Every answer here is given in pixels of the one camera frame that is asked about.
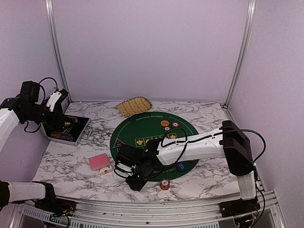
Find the triangular all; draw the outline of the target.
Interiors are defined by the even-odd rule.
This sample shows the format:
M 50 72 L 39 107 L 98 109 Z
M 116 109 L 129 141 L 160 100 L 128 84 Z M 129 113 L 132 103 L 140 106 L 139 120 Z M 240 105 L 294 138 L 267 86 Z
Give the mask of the triangular all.
M 113 148 L 119 148 L 122 145 L 124 145 L 124 142 L 122 142 L 120 139 L 116 139 L 116 141 L 114 142 Z

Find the red backed card deck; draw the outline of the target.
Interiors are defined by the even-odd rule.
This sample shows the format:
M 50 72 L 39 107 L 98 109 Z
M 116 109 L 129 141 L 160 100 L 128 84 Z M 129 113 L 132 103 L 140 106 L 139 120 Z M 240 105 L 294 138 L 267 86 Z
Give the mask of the red backed card deck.
M 105 168 L 110 165 L 107 154 L 103 153 L 89 158 L 90 168 L 93 171 Z

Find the orange big blind button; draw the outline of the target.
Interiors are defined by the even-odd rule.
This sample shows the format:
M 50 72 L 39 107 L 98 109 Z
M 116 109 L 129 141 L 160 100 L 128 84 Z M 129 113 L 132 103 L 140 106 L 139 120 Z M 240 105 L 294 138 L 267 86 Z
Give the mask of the orange big blind button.
M 166 127 L 166 126 L 169 126 L 169 125 L 170 125 L 169 121 L 167 121 L 167 120 L 162 120 L 161 121 L 161 126 Z

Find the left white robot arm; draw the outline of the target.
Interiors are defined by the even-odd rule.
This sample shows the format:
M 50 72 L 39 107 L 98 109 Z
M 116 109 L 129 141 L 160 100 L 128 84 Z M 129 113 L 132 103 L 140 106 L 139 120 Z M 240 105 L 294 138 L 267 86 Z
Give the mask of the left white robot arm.
M 63 132 L 71 129 L 79 123 L 77 118 L 63 114 L 55 109 L 55 104 L 36 104 L 27 95 L 5 99 L 0 105 L 0 148 L 3 149 L 8 138 L 18 126 L 25 122 L 44 124 L 55 132 Z M 60 207 L 60 201 L 55 197 L 51 184 L 42 182 L 0 182 L 0 205 L 27 200 L 41 200 L 43 206 L 49 211 L 56 211 Z

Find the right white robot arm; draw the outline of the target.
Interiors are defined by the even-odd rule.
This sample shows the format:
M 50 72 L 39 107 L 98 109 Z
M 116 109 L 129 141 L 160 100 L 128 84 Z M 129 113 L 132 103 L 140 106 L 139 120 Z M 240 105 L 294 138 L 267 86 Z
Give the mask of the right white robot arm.
M 226 159 L 240 190 L 235 208 L 240 213 L 247 212 L 257 195 L 254 160 L 249 138 L 232 121 L 224 121 L 220 128 L 205 134 L 149 140 L 143 150 L 132 152 L 128 165 L 133 173 L 126 183 L 130 189 L 140 191 L 149 179 L 177 163 L 203 158 Z

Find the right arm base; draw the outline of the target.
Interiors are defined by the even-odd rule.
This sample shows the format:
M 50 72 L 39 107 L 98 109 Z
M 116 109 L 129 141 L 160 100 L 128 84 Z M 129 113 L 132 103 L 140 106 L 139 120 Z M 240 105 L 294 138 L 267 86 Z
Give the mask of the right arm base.
M 258 211 L 260 208 L 255 186 L 249 190 L 241 189 L 239 199 L 219 203 L 223 218 Z

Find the red poker chip stack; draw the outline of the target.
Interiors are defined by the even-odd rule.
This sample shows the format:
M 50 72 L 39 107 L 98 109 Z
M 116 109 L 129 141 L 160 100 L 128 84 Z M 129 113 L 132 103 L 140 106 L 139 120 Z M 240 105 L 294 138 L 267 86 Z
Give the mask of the red poker chip stack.
M 170 188 L 170 181 L 168 179 L 162 179 L 160 181 L 160 188 L 162 190 L 168 190 Z

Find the black poker chip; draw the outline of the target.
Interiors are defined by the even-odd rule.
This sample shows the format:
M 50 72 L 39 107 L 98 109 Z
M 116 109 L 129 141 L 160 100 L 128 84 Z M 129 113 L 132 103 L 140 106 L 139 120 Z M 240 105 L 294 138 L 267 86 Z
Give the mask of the black poker chip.
M 165 132 L 168 132 L 170 129 L 171 129 L 171 128 L 168 127 L 168 126 L 164 127 L 164 131 L 165 131 Z

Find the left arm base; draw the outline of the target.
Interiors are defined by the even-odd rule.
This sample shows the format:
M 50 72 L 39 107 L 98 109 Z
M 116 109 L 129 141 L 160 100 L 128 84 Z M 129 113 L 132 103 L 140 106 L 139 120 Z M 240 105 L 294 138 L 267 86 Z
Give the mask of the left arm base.
M 67 213 L 73 213 L 76 203 L 72 200 L 60 199 L 55 195 L 55 190 L 52 184 L 35 181 L 45 187 L 45 197 L 35 201 L 35 207 L 48 212 L 52 212 L 55 215 L 64 215 Z

